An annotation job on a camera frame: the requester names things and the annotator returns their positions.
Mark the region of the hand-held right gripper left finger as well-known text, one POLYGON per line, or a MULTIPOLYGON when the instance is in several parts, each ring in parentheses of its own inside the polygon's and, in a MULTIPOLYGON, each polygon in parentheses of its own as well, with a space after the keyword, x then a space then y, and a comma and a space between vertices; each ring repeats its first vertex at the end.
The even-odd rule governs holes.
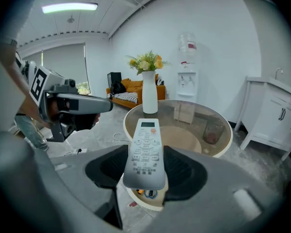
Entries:
POLYGON ((128 158, 128 146, 117 145, 80 155, 52 158, 72 195, 94 215, 122 229, 117 185, 128 158))

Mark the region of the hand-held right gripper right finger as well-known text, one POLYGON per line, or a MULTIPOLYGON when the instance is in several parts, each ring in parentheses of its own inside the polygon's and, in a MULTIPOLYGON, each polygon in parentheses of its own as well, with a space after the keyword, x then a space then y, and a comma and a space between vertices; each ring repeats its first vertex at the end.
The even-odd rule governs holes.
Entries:
POLYGON ((168 190, 147 233, 257 233, 282 198, 238 165, 164 147, 168 190))

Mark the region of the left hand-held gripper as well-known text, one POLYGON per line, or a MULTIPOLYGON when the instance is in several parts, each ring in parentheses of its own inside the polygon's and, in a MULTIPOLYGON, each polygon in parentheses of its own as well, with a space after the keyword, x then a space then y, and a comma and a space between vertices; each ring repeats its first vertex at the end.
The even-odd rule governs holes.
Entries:
POLYGON ((49 142, 64 142, 74 130, 90 130, 99 121, 100 114, 75 115, 76 113, 105 113, 113 109, 109 99, 78 94, 75 81, 35 62, 22 60, 16 54, 16 63, 28 82, 29 95, 42 121, 50 125, 49 142), (55 122, 49 121, 48 99, 57 98, 59 112, 55 122))

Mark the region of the person's left hand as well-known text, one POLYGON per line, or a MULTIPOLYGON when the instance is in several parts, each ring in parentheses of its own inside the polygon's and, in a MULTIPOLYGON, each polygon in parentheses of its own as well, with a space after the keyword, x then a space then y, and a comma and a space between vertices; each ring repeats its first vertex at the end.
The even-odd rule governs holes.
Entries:
POLYGON ((55 122, 57 120, 58 112, 59 112, 59 109, 57 105, 57 98, 52 97, 48 99, 48 118, 50 122, 55 122))

